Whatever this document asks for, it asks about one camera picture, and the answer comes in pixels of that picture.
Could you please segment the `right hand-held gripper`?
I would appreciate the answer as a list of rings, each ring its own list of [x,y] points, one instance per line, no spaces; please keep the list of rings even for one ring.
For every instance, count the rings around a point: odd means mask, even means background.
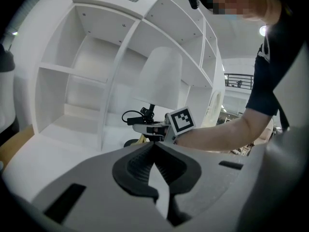
[[[167,113],[164,121],[152,124],[134,124],[133,130],[158,137],[158,141],[174,144],[177,137],[195,128],[195,122],[188,106]]]

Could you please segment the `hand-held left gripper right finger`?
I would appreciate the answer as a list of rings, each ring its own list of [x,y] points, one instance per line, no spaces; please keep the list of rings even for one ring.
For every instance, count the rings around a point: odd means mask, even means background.
[[[159,196],[167,216],[156,215],[155,226],[239,225],[248,157],[156,143],[154,160],[168,185]]]

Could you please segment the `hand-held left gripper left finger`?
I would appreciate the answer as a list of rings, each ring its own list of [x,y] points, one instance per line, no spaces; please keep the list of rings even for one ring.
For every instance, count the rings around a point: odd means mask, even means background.
[[[118,186],[112,176],[117,160],[145,144],[88,158],[45,186],[32,205],[45,212],[71,185],[85,186],[63,226],[79,232],[169,232],[173,229],[151,198],[135,197]]]

